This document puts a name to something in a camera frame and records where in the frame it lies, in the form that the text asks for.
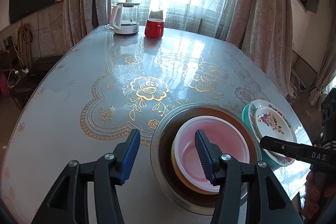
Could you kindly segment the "right hand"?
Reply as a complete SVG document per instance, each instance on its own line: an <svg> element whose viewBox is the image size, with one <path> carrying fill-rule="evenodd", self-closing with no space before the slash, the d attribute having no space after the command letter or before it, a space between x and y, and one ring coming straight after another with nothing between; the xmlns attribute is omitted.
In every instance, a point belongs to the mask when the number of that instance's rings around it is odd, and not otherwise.
<svg viewBox="0 0 336 224"><path fill-rule="evenodd" d="M305 218L311 219L315 213L319 210L318 201L321 195L321 191L318 186L313 181L314 172L310 171L306 176L305 190L306 197L305 203L302 210L302 215Z"/></svg>

